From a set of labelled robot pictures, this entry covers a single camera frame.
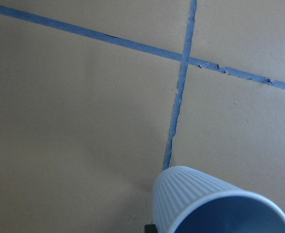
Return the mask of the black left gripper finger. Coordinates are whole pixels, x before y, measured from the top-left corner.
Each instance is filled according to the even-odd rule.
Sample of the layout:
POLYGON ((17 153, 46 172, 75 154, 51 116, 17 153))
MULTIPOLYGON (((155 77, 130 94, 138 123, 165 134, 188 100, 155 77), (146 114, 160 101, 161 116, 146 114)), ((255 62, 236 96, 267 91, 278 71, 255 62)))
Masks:
POLYGON ((157 233, 157 227, 154 223, 146 224, 144 226, 144 233, 157 233))

